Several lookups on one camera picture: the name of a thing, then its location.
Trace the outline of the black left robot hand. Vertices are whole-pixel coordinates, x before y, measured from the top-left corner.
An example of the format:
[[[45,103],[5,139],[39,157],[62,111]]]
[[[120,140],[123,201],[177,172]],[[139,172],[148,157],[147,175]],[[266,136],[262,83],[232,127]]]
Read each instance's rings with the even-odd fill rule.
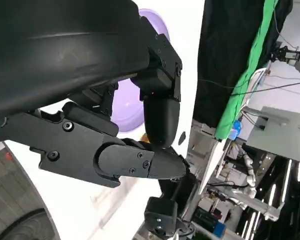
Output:
[[[118,83],[140,90],[148,143],[176,137],[182,61],[131,0],[0,0],[0,142],[42,170],[115,188]]]

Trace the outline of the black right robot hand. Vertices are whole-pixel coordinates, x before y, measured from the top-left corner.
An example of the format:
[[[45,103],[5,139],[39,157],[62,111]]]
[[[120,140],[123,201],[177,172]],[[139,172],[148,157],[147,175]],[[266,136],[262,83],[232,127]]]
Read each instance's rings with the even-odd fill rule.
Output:
[[[118,150],[118,176],[169,180],[182,178],[189,171],[186,160],[172,147],[160,148],[130,138],[123,142]]]

